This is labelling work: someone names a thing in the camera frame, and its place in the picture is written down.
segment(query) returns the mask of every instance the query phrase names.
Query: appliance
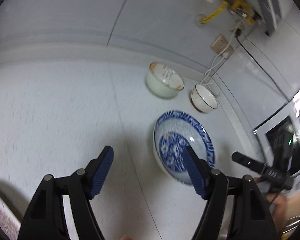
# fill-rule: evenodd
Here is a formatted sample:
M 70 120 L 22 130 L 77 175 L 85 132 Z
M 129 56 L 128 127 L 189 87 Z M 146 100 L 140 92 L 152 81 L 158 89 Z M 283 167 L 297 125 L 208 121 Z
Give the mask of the appliance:
M 267 122 L 255 128 L 268 165 L 293 177 L 300 175 L 300 120 L 288 103 Z

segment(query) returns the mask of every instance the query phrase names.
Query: ceramic plate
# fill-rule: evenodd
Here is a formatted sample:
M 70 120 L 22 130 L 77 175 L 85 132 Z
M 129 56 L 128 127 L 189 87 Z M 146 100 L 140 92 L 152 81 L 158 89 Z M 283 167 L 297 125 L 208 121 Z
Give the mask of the ceramic plate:
M 191 115 L 168 111 L 154 127 L 154 156 L 162 170 L 174 179 L 192 185 L 181 152 L 191 146 L 200 159 L 214 168 L 215 158 L 211 139 L 203 126 Z

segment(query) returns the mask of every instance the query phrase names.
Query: white bowl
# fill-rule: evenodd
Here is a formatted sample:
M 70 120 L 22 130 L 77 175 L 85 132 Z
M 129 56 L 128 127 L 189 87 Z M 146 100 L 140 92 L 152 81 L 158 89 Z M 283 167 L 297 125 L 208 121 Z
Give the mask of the white bowl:
M 201 112 L 209 113 L 218 108 L 214 95 L 201 84 L 196 84 L 191 92 L 191 100 L 194 106 Z
M 168 111 L 157 120 L 154 132 L 154 156 L 165 174 L 192 185 L 181 152 L 191 146 L 200 159 L 214 168 L 214 149 L 209 135 L 192 116 L 178 110 Z
M 180 75 L 165 64 L 153 62 L 146 76 L 148 88 L 161 98 L 175 97 L 185 84 Z

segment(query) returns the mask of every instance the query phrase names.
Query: wall outlet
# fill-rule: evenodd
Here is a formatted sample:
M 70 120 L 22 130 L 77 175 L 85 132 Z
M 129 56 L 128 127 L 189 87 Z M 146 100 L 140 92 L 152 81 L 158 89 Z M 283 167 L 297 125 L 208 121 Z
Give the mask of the wall outlet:
M 242 22 L 242 20 L 238 20 L 232 27 L 232 29 L 230 30 L 231 32 L 233 32 L 235 29 L 240 29 L 242 31 L 244 31 L 245 26 Z
M 216 53 L 220 53 L 221 51 L 224 50 L 224 48 L 228 45 L 228 41 L 223 35 L 219 35 L 218 38 L 211 44 L 210 48 L 215 51 Z M 233 52 L 233 48 L 230 45 L 228 49 L 226 50 L 229 54 Z

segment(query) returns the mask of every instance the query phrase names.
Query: wire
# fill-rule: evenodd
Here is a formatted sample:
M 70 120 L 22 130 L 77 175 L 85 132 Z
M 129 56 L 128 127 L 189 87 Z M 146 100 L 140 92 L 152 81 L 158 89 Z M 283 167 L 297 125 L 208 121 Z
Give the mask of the wire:
M 216 66 L 218 66 L 224 58 L 228 57 L 228 56 L 227 57 L 222 57 L 222 59 L 217 64 L 213 65 L 214 62 L 216 61 L 216 59 L 219 56 L 221 56 L 230 47 L 231 42 L 234 39 L 235 34 L 236 34 L 236 29 L 232 32 L 230 40 L 229 40 L 227 46 L 218 55 L 216 55 L 215 58 L 213 59 L 210 68 L 204 73 L 203 79 L 200 81 L 200 84 L 203 83 L 203 81 L 206 80 L 206 78 L 209 76 L 209 74 L 210 74 L 210 72 L 211 72 L 212 69 L 214 69 Z
M 246 35 L 244 35 L 246 40 L 249 41 L 257 50 L 259 50 L 263 56 L 265 56 L 267 58 L 267 60 L 269 60 L 269 62 L 274 66 L 274 68 L 277 70 L 277 72 L 280 74 L 280 76 L 282 76 L 282 78 L 289 84 L 289 82 L 286 80 L 286 78 L 282 75 L 282 73 L 279 71 L 279 69 L 277 68 L 277 66 L 271 61 L 271 59 L 265 54 L 263 53 L 263 51 L 261 49 L 259 49 L 252 41 L 250 41 Z
M 222 58 L 221 60 L 219 60 L 218 63 L 216 63 L 213 67 L 209 68 L 205 73 L 204 73 L 204 76 L 203 76 L 203 79 L 200 83 L 202 83 L 203 81 L 205 81 L 205 79 L 209 76 L 210 72 L 212 71 L 212 69 L 214 69 L 216 66 L 218 66 L 221 61 L 223 61 L 224 58 Z
M 269 203 L 269 206 L 271 206 L 271 204 L 274 202 L 274 200 L 277 198 L 277 196 L 279 196 L 280 191 L 277 192 L 277 194 L 275 195 L 275 197 L 273 198 L 273 200 L 271 200 L 271 202 Z
M 251 55 L 249 51 L 242 45 L 242 43 L 238 40 L 238 36 L 236 36 L 236 39 L 238 43 L 241 45 L 241 47 L 252 57 L 252 59 L 258 64 L 258 66 L 263 70 L 264 73 L 271 79 L 271 81 L 274 83 L 274 85 L 277 87 L 277 89 L 280 91 L 280 93 L 283 95 L 283 97 L 288 101 L 289 98 L 286 96 L 286 94 L 281 90 L 281 88 L 278 86 L 278 84 L 274 81 L 274 79 L 264 70 L 264 68 L 259 64 L 259 62 Z
M 279 113 L 288 103 L 290 103 L 292 100 L 293 100 L 293 98 L 296 96 L 296 94 L 297 93 L 295 93 L 294 95 L 293 95 L 293 97 L 291 97 L 287 102 L 285 102 L 277 111 L 275 111 L 271 116 L 269 116 L 267 119 L 265 119 L 261 124 L 259 124 L 259 125 L 257 125 L 254 129 L 253 129 L 253 131 L 255 131 L 255 130 L 257 130 L 257 129 L 259 129 L 261 126 L 263 126 L 266 122 L 268 122 L 272 117 L 274 117 L 277 113 Z

